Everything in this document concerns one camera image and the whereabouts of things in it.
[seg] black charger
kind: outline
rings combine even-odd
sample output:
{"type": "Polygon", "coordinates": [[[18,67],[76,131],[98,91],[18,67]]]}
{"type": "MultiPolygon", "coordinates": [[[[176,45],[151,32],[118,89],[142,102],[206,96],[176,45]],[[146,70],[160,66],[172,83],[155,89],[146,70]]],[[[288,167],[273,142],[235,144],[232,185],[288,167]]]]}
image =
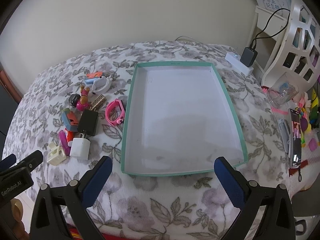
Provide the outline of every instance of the black charger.
{"type": "Polygon", "coordinates": [[[247,67],[251,67],[255,61],[258,52],[255,49],[250,49],[249,47],[244,48],[240,62],[247,67]]]}

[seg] white wall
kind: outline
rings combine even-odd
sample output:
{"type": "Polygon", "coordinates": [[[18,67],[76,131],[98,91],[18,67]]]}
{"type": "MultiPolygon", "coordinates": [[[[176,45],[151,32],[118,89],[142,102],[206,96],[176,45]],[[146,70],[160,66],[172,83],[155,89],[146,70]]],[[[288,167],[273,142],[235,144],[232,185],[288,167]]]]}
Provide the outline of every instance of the white wall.
{"type": "Polygon", "coordinates": [[[0,35],[0,62],[25,93],[42,70],[111,45],[191,36],[242,52],[256,0],[24,0],[0,35]]]}

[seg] phone screen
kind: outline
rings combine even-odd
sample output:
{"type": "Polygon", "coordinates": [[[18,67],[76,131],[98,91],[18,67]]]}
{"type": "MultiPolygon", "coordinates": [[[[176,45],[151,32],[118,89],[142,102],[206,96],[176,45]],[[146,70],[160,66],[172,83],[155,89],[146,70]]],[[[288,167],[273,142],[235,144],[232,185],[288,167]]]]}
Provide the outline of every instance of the phone screen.
{"type": "Polygon", "coordinates": [[[292,120],[292,139],[293,139],[293,156],[292,162],[294,165],[300,165],[301,163],[301,125],[300,125],[300,117],[297,111],[291,109],[291,120],[292,120]]]}

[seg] pink smartwatch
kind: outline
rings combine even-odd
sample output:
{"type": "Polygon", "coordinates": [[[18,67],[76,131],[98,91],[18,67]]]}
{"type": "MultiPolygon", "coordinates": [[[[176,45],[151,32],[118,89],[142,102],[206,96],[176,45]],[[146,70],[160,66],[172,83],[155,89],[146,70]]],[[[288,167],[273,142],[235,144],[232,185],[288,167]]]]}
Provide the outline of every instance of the pink smartwatch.
{"type": "Polygon", "coordinates": [[[124,115],[125,115],[125,111],[124,111],[124,107],[122,105],[122,101],[119,100],[119,99],[116,99],[114,101],[112,101],[110,104],[107,105],[107,108],[106,108],[106,119],[108,121],[108,123],[111,125],[111,126],[116,126],[117,124],[121,124],[121,122],[124,121],[124,115]],[[110,113],[113,109],[115,109],[117,106],[120,107],[121,109],[121,114],[118,116],[118,118],[114,121],[111,121],[109,116],[110,116],[110,113]]]}

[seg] bed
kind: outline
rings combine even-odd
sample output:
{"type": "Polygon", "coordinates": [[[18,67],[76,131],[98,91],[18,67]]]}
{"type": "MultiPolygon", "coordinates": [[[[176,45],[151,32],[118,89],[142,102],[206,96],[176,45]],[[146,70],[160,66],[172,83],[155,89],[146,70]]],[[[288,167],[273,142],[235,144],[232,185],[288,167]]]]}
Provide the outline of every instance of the bed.
{"type": "MultiPolygon", "coordinates": [[[[68,107],[68,98],[79,92],[87,73],[97,70],[112,78],[106,98],[119,98],[127,103],[132,74],[137,63],[151,61],[206,61],[217,68],[234,104],[249,153],[248,163],[237,170],[247,180],[262,186],[287,186],[290,197],[312,185],[308,169],[305,178],[289,177],[288,160],[277,131],[270,104],[253,76],[245,77],[224,57],[233,48],[197,42],[150,41],[97,49],[70,58],[40,73],[24,95],[13,117],[4,146],[4,157],[11,153],[21,160],[39,149],[47,159],[50,142],[59,143],[58,132],[64,129],[61,111],[68,107]]],[[[27,195],[35,201],[39,187],[64,186],[79,179],[103,155],[113,159],[113,172],[88,213],[103,233],[130,239],[219,239],[229,228],[239,209],[234,208],[213,172],[174,176],[141,177],[123,174],[121,140],[123,124],[107,125],[99,110],[96,136],[91,137],[89,160],[68,158],[58,166],[45,161],[32,172],[35,182],[27,195]]],[[[316,167],[315,160],[310,167],[316,167]]],[[[66,221],[72,224],[66,208],[66,221]]],[[[249,237],[260,222],[256,219],[249,237]]]]}

